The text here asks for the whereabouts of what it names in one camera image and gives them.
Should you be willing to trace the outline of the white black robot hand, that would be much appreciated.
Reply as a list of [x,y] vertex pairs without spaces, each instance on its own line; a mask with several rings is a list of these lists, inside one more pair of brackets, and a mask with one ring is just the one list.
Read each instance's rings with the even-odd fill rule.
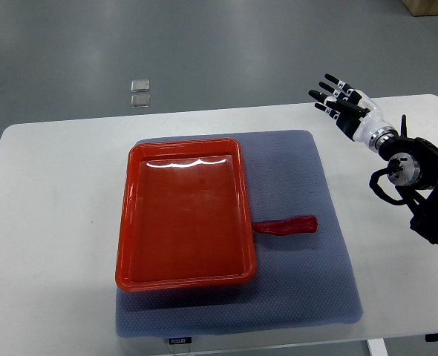
[[354,142],[377,152],[383,142],[396,138],[397,130],[383,118],[378,105],[363,91],[327,73],[319,90],[310,90],[315,108],[331,117],[339,130]]

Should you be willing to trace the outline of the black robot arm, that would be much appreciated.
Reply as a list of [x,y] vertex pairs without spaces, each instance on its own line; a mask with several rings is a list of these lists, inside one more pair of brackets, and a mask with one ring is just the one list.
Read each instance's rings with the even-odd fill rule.
[[406,205],[413,214],[410,229],[438,245],[438,147],[408,137],[402,116],[401,131],[379,129],[370,138],[370,148],[388,162],[370,177],[374,194],[391,205]]

